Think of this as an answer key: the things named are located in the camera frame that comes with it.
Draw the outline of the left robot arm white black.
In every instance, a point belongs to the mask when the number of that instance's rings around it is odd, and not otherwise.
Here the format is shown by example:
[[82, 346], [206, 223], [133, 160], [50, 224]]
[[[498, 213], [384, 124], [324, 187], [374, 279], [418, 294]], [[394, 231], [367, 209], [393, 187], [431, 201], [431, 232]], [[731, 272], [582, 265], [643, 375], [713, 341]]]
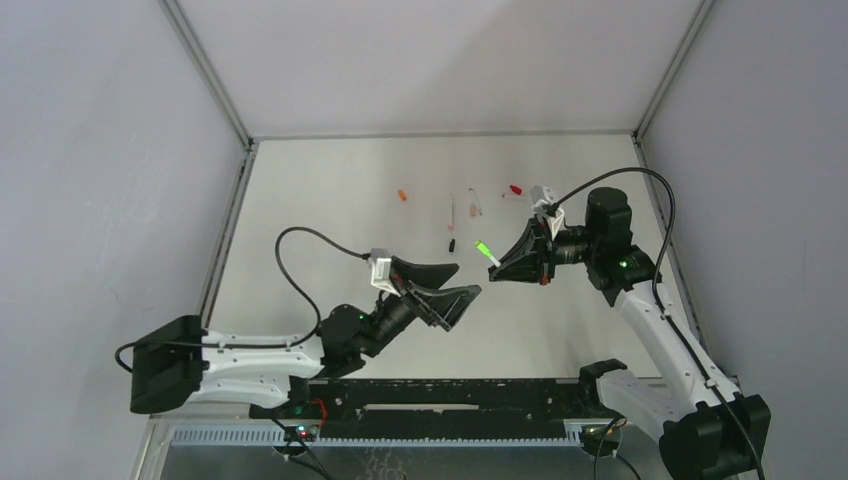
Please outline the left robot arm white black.
[[275, 409], [304, 402], [313, 378], [362, 369], [416, 320], [451, 331], [481, 292], [447, 287], [455, 263], [421, 265], [383, 249], [366, 257], [375, 307], [335, 307], [315, 333], [244, 336], [204, 328], [185, 315], [133, 342], [130, 410], [152, 415], [190, 402], [244, 403]]

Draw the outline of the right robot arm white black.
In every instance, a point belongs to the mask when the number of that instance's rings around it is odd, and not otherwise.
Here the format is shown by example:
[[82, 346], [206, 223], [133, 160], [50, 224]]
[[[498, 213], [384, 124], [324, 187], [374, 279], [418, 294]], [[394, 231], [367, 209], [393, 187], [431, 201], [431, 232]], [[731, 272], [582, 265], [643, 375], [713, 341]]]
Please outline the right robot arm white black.
[[533, 214], [519, 240], [489, 269], [492, 282], [547, 285], [560, 265], [582, 264], [608, 305], [634, 331], [670, 393], [664, 396], [621, 361], [581, 368], [589, 401], [623, 416], [658, 446], [674, 479], [765, 476], [762, 454], [771, 412], [744, 395], [698, 343], [650, 256], [633, 241], [627, 195], [599, 187], [587, 197], [585, 222], [569, 226], [553, 191], [528, 194]]

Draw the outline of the green pen cap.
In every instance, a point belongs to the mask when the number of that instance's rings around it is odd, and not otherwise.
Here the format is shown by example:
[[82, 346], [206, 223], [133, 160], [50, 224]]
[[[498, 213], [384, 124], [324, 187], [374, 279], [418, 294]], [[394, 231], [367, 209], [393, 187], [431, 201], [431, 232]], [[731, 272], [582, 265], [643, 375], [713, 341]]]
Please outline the green pen cap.
[[475, 247], [485, 257], [487, 257], [489, 259], [494, 259], [494, 255], [492, 254], [491, 250], [489, 249], [489, 247], [484, 242], [476, 241]]

